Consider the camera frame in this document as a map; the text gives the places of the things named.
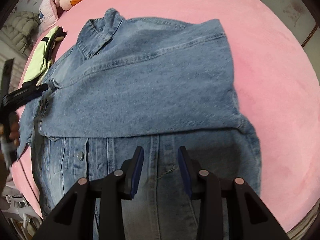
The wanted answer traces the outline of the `person left hand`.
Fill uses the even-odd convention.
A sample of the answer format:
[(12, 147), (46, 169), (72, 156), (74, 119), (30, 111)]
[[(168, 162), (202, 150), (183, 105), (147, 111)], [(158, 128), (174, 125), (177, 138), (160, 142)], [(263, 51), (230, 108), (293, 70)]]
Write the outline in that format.
[(5, 130), (3, 124), (1, 124), (1, 137), (5, 137), (8, 135), (9, 139), (14, 143), (15, 146), (20, 144), (20, 124), (19, 124), (19, 116), (16, 112), (10, 113), (9, 115), (9, 124), (10, 124), (10, 132), (8, 133)]

